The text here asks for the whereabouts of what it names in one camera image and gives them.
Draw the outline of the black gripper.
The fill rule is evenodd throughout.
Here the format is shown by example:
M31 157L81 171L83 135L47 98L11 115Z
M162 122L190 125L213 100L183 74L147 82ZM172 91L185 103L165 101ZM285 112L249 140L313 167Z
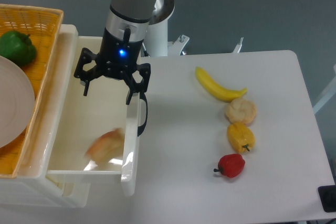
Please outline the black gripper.
M131 28L127 27L119 39L104 30L100 51L94 54L88 48L82 48L74 77L84 86L83 95L87 96L89 84L101 76L123 80L129 87L126 105L138 92L146 92L149 85L150 64L137 64L142 41L131 41Z

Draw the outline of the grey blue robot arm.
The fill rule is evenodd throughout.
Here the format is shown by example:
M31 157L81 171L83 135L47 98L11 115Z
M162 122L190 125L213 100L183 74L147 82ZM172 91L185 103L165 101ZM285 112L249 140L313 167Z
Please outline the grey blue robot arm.
M139 65L138 56L154 11L156 0L111 0L100 50L83 48L75 69L87 95L89 84L101 76L123 80L129 87L126 103L135 93L144 94L151 66Z

